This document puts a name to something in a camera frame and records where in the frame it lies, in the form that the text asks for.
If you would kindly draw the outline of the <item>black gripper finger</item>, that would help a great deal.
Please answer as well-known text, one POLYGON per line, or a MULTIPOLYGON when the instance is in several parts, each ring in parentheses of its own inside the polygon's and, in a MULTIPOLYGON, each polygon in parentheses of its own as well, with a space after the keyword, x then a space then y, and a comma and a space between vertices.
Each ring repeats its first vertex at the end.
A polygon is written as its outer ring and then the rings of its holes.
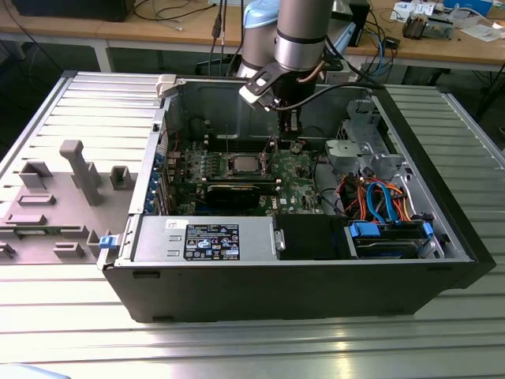
POLYGON ((284 140, 294 140, 302 133, 300 110, 278 111, 279 136, 284 140))

